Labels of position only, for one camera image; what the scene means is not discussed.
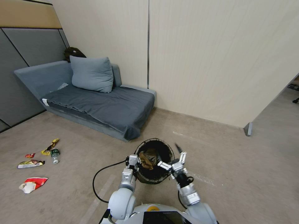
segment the gray blanket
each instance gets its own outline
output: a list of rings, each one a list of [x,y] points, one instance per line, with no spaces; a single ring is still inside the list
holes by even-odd
[[[83,90],[74,86],[46,94],[42,98],[92,116],[123,133],[127,140],[140,136],[140,128],[154,107],[154,95],[140,90],[115,87],[110,93]]]

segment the black cable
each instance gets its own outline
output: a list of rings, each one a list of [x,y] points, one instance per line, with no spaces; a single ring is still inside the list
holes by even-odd
[[[187,178],[188,178],[189,183],[192,183],[192,182],[194,181],[194,177],[192,177],[192,176],[189,176],[189,177],[187,177]],[[181,201],[181,198],[180,198],[180,191],[178,191],[178,200],[180,201],[181,205],[182,205],[185,209],[187,209],[187,208],[183,205],[183,203],[182,203],[182,201]]]
[[[178,200],[180,201],[181,205],[182,205],[185,209],[187,209],[187,208],[183,205],[183,203],[181,202],[181,199],[180,199],[180,191],[178,191]]]
[[[112,166],[121,164],[121,163],[123,163],[123,162],[125,162],[125,161],[126,161],[126,160],[121,161],[121,162],[118,162],[118,163],[115,163],[115,164],[112,164],[112,165],[109,165],[109,166],[106,166],[106,167],[100,169],[100,170],[99,170],[98,172],[96,172],[96,174],[94,175],[94,177],[93,177],[93,192],[94,192],[94,194],[96,195],[96,197],[97,197],[100,201],[105,202],[105,203],[109,203],[109,201],[105,201],[105,200],[101,199],[101,198],[98,196],[98,194],[96,193],[96,190],[94,189],[94,180],[95,180],[97,174],[98,174],[99,172],[101,172],[102,170],[106,169],[106,168],[109,168],[109,167],[112,167]]]
[[[187,177],[187,178],[188,178],[188,179],[190,179],[190,178],[192,179],[192,180],[189,180],[189,181],[190,181],[190,182],[189,182],[190,184],[194,181],[194,177],[189,176],[189,177]]]

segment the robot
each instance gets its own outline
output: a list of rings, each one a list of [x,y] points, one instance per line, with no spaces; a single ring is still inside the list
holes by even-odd
[[[135,207],[136,198],[133,195],[136,188],[136,172],[140,166],[138,155],[132,154],[126,158],[126,168],[122,172],[122,180],[119,189],[115,191],[108,203],[108,209],[104,213],[102,224],[217,224],[216,217],[208,204],[202,203],[194,184],[187,177],[184,168],[186,152],[176,145],[180,159],[165,163],[159,159],[158,166],[167,170],[176,180],[179,199],[187,209],[180,211],[174,207],[161,204],[143,204]]]

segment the backpack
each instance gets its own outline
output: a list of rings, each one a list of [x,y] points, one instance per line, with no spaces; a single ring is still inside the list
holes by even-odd
[[[64,60],[68,61],[68,63],[70,63],[69,60],[70,55],[78,58],[86,58],[86,56],[78,48],[74,48],[74,47],[68,47],[64,51],[64,56],[65,56]]]

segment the floor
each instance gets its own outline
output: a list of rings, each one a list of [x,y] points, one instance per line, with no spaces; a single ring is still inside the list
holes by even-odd
[[[299,223],[298,92],[286,89],[254,121],[253,135],[242,128],[154,109],[142,135],[129,143],[44,112],[0,134],[1,223],[98,223],[107,204],[95,199],[93,175],[125,159],[149,138],[178,143],[186,168],[195,178],[203,202],[219,223]],[[39,151],[60,138],[60,162]],[[28,153],[46,160],[40,167],[18,170]],[[95,186],[109,200],[124,165],[106,169]],[[28,177],[49,180],[30,194],[18,189]],[[137,204],[162,203],[183,209],[176,185],[137,183]]]

